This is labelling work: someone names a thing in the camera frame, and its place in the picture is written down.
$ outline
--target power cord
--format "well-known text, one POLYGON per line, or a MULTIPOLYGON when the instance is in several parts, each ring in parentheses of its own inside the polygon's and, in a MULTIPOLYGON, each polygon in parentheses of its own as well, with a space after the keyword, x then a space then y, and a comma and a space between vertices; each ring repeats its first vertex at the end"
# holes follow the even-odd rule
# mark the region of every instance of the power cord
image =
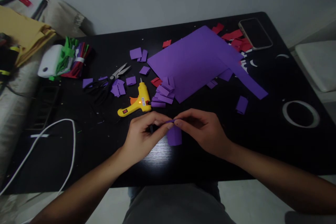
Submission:
POLYGON ((69 171, 69 174, 67 176, 67 178, 65 179, 61 189, 58 191, 56 197, 60 194, 60 192, 62 191, 62 189, 64 188, 65 184, 67 183, 70 175, 71 175, 71 172, 72 172, 72 169, 74 167, 74 161, 75 161, 75 149, 76 149, 76 128, 75 128, 75 122, 72 120, 72 119, 62 119, 62 120, 59 120, 57 122, 54 122, 52 124, 50 124, 47 128, 45 128, 40 134, 39 136, 35 139, 35 141, 33 142, 32 146, 30 147, 30 150, 28 151, 26 157, 23 159, 23 161, 21 162, 20 166, 18 167, 18 169, 16 170, 16 172, 14 173, 14 175, 12 176, 12 178, 10 179, 10 181, 8 182, 8 184, 4 187, 4 189, 0 192, 0 196, 6 191, 6 189, 9 187, 9 185, 12 183, 12 181, 14 180, 15 176, 18 174, 18 172, 20 171, 21 167, 23 166, 23 164, 25 163, 25 161, 27 160, 27 158, 29 157, 30 153, 32 152, 33 148, 35 147, 37 141, 40 139, 40 137, 43 135, 43 133, 49 129, 51 126, 54 126, 55 124, 57 123, 60 123, 62 121, 70 121, 72 122, 72 128, 73 128, 73 149, 72 149, 72 160, 71 160, 71 166, 70 166, 70 171, 69 171))

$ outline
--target left hand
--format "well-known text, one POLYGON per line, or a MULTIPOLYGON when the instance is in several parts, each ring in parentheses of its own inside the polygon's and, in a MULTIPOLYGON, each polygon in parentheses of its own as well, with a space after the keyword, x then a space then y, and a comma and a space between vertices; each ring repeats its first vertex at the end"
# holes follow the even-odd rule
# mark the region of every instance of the left hand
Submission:
POLYGON ((120 148, 120 155, 132 166, 145 158, 154 146, 162 139, 174 124, 167 123, 171 120, 166 115, 150 112, 131 120, 124 145, 120 148), (147 131, 152 124, 161 126, 153 134, 147 131))

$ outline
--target right hand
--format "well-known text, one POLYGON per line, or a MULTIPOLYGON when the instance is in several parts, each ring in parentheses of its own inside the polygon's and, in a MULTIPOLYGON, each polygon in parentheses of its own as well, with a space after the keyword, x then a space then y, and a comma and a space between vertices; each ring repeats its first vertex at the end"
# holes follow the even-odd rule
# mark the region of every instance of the right hand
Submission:
POLYGON ((229 158, 233 143, 225 135, 215 113, 192 108, 174 119, 179 119, 174 124, 192 136, 206 152, 222 159, 229 158))

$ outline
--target scissors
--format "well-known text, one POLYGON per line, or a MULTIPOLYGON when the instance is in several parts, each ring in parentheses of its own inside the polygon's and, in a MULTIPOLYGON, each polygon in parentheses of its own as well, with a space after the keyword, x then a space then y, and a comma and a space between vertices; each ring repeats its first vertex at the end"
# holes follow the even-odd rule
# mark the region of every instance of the scissors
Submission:
POLYGON ((124 74, 131 67, 131 66, 126 67, 126 65, 127 63, 122 65, 117 71, 114 72, 114 74, 111 75, 110 78, 105 78, 87 84, 84 87, 84 92, 89 93, 91 95, 96 95, 97 97, 94 103, 97 105, 101 105, 109 96, 114 81, 118 79, 120 75, 124 74))

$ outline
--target masking tape roll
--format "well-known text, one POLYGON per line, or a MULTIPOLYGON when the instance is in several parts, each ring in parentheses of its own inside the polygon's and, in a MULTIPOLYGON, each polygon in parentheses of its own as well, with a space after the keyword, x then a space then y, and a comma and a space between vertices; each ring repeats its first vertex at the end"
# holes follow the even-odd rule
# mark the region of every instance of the masking tape roll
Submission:
POLYGON ((294 101, 290 101, 290 102, 287 102, 283 105, 282 107, 282 113, 284 114, 284 117, 286 118, 286 120, 290 123, 290 124, 293 124, 294 126, 298 126, 300 128, 315 128, 319 123, 320 123, 320 116, 318 115, 316 109, 314 109, 311 105, 309 105, 308 103, 306 102, 303 102, 303 101, 299 101, 299 100, 294 100, 294 101), (313 114, 313 122, 311 125, 308 125, 308 126, 302 126, 300 124, 297 124, 296 122, 294 122, 288 115, 287 113, 287 107, 289 104, 291 103, 299 103, 303 106, 305 106, 312 114, 313 114))

